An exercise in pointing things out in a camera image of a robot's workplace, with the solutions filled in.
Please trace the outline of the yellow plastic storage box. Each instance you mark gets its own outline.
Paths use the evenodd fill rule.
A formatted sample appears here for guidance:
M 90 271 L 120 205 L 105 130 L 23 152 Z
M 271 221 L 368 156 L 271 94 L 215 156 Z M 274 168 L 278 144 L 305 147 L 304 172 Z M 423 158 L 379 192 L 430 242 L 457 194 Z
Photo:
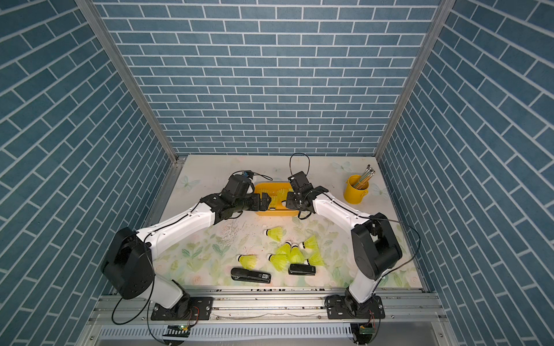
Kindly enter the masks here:
M 288 192 L 292 192 L 293 189 L 289 183 L 269 182 L 259 183 L 255 186 L 255 192 L 262 194 L 267 193 L 271 198 L 271 203 L 268 210 L 258 211 L 258 216 L 296 216 L 298 210 L 291 210 L 286 207 L 286 200 Z

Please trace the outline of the yellow shuttlecock small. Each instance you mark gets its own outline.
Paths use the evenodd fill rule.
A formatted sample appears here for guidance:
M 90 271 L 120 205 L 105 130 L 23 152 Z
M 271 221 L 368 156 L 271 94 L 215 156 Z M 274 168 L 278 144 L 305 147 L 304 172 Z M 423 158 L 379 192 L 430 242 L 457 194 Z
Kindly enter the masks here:
M 283 245 L 281 245 L 276 251 L 276 255 L 284 255 L 284 256 L 290 256 L 291 253 L 292 244 L 291 242 L 285 242 Z

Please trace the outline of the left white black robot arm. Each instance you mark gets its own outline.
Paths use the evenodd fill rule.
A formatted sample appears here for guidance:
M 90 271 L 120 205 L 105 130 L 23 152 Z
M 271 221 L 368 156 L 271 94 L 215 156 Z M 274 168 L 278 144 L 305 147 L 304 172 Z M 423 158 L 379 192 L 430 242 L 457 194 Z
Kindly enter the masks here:
M 166 309 L 181 305 L 185 289 L 156 275 L 154 261 L 196 232 L 235 219 L 245 211 L 268 210 L 271 198 L 255 192 L 256 176 L 258 173 L 250 170 L 237 171 L 220 193 L 203 197 L 183 213 L 138 231 L 128 227 L 119 230 L 101 262 L 101 273 L 125 300 L 142 297 Z

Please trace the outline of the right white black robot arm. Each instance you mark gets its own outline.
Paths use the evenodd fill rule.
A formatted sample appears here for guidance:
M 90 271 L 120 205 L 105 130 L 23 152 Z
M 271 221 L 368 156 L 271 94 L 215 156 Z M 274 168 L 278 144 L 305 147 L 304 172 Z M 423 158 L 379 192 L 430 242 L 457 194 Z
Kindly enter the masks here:
M 315 187 L 301 171 L 288 177 L 292 191 L 286 207 L 322 216 L 351 235 L 353 257 L 358 272 L 346 290 L 345 302 L 361 309 L 375 295 L 382 279 L 402 268 L 400 243 L 384 214 L 368 214 L 347 206 L 322 186 Z

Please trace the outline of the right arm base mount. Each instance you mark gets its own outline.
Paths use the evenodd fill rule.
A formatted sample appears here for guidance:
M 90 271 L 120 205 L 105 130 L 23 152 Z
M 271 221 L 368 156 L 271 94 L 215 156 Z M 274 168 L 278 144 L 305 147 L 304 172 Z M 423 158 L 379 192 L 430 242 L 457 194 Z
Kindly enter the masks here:
M 351 296 L 331 295 L 325 298 L 324 307 L 329 319 L 384 319 L 385 310 L 380 296 L 373 295 L 364 303 Z

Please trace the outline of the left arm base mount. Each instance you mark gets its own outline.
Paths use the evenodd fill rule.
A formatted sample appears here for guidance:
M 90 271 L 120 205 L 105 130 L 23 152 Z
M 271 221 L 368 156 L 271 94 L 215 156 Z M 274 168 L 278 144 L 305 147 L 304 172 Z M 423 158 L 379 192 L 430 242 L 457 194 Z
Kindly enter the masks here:
M 151 313 L 153 321 L 207 321 L 212 312 L 212 297 L 183 297 L 170 309 L 154 305 Z

